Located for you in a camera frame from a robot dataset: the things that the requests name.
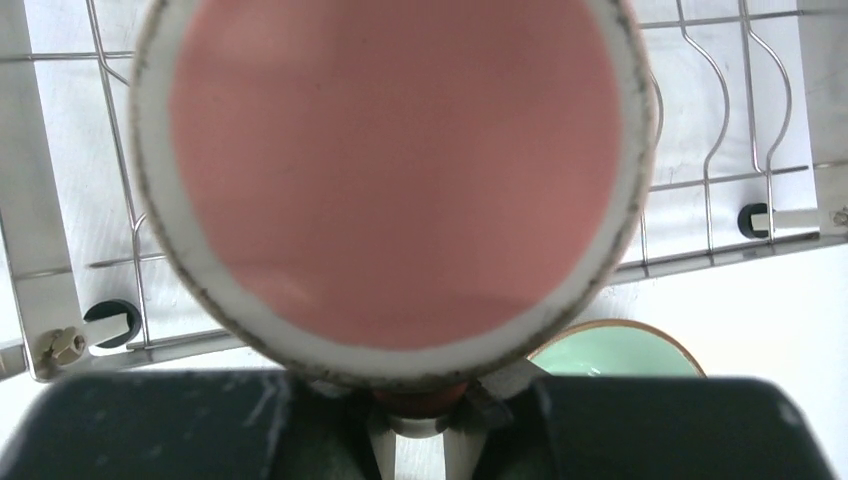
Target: screw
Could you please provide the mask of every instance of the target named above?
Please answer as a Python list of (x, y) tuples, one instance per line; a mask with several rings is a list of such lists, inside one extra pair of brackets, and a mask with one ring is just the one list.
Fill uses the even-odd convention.
[(833, 214), (833, 223), (839, 227), (848, 227), (848, 207)]
[(85, 353), (85, 337), (75, 327), (57, 330), (50, 343), (50, 358), (60, 367), (70, 365)]

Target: cup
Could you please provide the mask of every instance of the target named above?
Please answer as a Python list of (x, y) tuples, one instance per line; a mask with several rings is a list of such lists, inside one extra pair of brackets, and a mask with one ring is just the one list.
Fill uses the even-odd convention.
[(627, 247), (655, 129), (639, 35), (621, 1), (154, 1), (148, 222), (287, 368), (461, 383), (560, 331)]

